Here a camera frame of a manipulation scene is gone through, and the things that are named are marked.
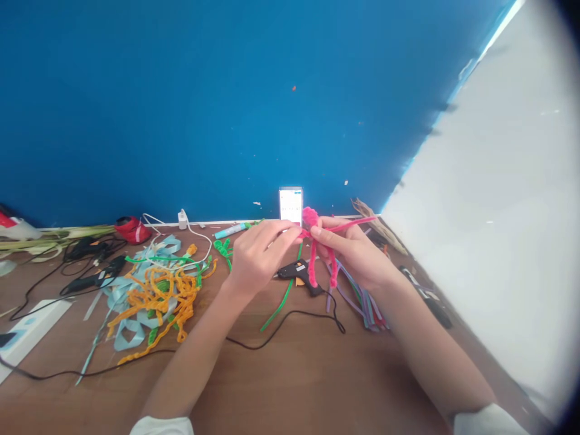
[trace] phone screen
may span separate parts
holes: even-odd
[[[302,188],[280,187],[280,219],[302,226]]]

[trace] white wall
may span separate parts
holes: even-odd
[[[552,419],[580,361],[580,66],[565,32],[528,0],[382,213]]]

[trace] blue wall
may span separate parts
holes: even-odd
[[[380,210],[508,3],[1,2],[0,202],[44,227],[273,218],[280,185]]]

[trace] hand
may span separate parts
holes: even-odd
[[[393,284],[403,283],[405,277],[391,260],[377,249],[358,225],[340,233],[324,229],[348,222],[346,219],[323,216],[319,218],[318,226],[312,227],[310,232],[315,240],[335,250],[340,262],[356,282],[367,290],[381,290]],[[328,250],[325,247],[320,246],[317,253],[325,262],[329,262]]]
[[[263,221],[250,228],[234,242],[231,273],[224,285],[250,301],[272,279],[301,231],[296,224],[279,220]]]

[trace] pink pipe cleaner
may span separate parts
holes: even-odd
[[[375,219],[376,219],[375,216],[363,217],[362,219],[355,219],[354,221],[350,221],[348,224],[342,224],[342,225],[339,225],[339,226],[334,227],[334,228],[325,228],[325,230],[336,233],[337,231],[346,230],[347,228],[350,228],[353,225],[364,224],[366,222],[374,221]],[[305,207],[304,210],[302,210],[302,220],[308,226],[308,228],[314,227],[314,226],[318,225],[318,213],[313,208]],[[310,231],[305,230],[305,229],[302,229],[302,234],[300,235],[300,237],[301,238],[310,237],[312,239],[312,247],[311,247],[311,252],[310,252],[310,262],[308,263],[308,275],[309,275],[310,284],[313,287],[317,287],[318,284],[316,283],[316,272],[314,271],[314,261],[316,258],[316,247],[318,245],[318,242],[312,237],[312,235],[310,234]],[[325,245],[322,245],[322,246],[324,246],[328,250],[328,256],[330,257],[330,262],[332,265],[332,273],[330,274],[330,288],[336,288],[336,286],[338,284],[338,282],[337,282],[337,277],[338,277],[337,257],[336,257],[334,250],[332,248],[329,248],[328,246],[325,246]]]

